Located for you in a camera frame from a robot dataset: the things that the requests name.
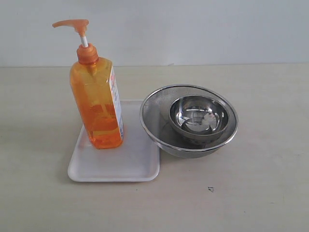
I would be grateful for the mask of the small shiny steel bowl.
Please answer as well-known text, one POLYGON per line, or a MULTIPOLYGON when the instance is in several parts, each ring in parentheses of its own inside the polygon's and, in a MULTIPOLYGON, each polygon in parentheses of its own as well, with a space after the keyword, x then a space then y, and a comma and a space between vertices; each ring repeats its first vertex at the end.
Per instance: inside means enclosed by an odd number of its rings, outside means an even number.
POLYGON ((170 105, 168 114, 176 133, 195 145, 219 139, 230 122, 227 108, 214 98, 203 95, 176 99, 170 105))

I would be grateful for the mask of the white rectangular plastic tray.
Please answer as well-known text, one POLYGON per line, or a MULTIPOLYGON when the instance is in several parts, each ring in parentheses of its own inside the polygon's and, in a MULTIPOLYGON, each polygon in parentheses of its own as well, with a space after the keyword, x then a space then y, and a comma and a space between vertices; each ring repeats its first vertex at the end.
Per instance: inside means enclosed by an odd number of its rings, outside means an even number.
POLYGON ((141 100, 122 100, 125 136, 117 148, 96 149, 81 128, 68 176, 75 182, 144 182, 160 170, 160 149, 140 123, 141 100))

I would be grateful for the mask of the large steel mesh colander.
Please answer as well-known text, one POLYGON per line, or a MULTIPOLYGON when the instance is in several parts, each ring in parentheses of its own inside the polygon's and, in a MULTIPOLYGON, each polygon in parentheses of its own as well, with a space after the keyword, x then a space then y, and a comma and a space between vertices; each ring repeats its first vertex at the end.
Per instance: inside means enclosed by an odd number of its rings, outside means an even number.
POLYGON ((179 158, 200 158, 229 143, 237 133, 239 119, 235 108, 218 93, 200 86, 178 84, 165 86, 151 93, 140 107, 140 121, 149 137, 164 151, 179 158), (221 137, 213 142, 195 145, 181 137, 169 121, 169 107, 176 99, 187 95, 214 98, 228 110, 230 122, 221 137))

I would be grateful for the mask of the orange pump soap bottle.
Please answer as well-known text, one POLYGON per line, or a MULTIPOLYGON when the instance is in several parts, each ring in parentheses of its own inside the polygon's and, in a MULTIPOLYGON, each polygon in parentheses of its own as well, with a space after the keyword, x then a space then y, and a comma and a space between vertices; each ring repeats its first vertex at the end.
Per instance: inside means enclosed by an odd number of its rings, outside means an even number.
POLYGON ((123 142, 124 126, 113 63, 87 41, 88 24, 86 19, 70 19, 52 26, 73 27, 81 39, 70 86, 90 143, 97 149, 116 148, 123 142))

